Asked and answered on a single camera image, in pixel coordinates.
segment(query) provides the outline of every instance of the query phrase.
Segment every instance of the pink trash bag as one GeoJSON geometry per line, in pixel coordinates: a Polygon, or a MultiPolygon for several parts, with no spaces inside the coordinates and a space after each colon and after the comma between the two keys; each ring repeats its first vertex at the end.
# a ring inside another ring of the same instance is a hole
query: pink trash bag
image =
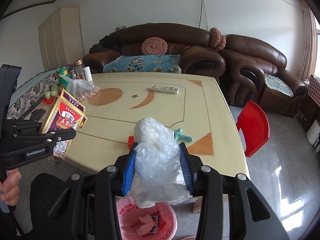
{"type": "Polygon", "coordinates": [[[116,206],[122,240],[171,240],[177,231],[176,214],[167,202],[157,202],[153,207],[142,209],[134,204],[134,198],[130,196],[119,198],[116,206]],[[137,229],[144,225],[139,217],[147,214],[159,216],[159,233],[137,236],[137,229]]]}

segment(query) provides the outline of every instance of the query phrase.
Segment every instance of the leather armchair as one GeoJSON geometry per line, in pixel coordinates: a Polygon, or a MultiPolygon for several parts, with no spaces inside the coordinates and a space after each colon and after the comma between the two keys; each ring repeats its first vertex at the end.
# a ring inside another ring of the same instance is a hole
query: leather armchair
{"type": "Polygon", "coordinates": [[[246,36],[229,34],[219,53],[226,61],[220,87],[229,104],[243,107],[252,100],[266,111],[293,117],[300,109],[307,87],[285,70],[286,57],[270,44],[246,36]],[[292,90],[293,97],[265,85],[265,74],[276,76],[292,90]]]}
{"type": "Polygon", "coordinates": [[[116,31],[109,36],[121,40],[121,52],[108,50],[85,55],[83,62],[90,66],[92,73],[102,73],[105,64],[121,55],[142,55],[141,45],[149,37],[164,39],[168,44],[166,54],[180,54],[182,73],[211,76],[219,82],[218,78],[225,72],[225,60],[208,47],[209,33],[203,29],[174,23],[143,24],[116,31]]]}

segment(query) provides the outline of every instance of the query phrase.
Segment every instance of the beige cabinet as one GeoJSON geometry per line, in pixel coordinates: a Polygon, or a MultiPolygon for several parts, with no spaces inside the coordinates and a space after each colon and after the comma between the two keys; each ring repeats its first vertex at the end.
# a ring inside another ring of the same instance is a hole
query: beige cabinet
{"type": "Polygon", "coordinates": [[[78,7],[59,8],[38,30],[45,70],[72,64],[84,56],[78,7]]]}

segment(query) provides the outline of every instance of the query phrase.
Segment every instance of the curtain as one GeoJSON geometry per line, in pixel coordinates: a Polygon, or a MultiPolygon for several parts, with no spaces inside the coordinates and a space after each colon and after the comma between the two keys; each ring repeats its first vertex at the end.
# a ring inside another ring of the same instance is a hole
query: curtain
{"type": "Polygon", "coordinates": [[[313,13],[305,0],[301,0],[303,6],[302,54],[299,61],[300,80],[304,81],[313,74],[316,67],[317,32],[313,13]]]}

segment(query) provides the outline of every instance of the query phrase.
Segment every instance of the checkered cloth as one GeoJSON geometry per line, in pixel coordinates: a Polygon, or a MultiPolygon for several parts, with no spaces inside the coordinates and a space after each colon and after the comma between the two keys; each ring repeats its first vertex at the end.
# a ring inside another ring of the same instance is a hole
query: checkered cloth
{"type": "Polygon", "coordinates": [[[310,76],[309,81],[308,95],[320,106],[320,81],[317,81],[313,76],[310,76]]]}

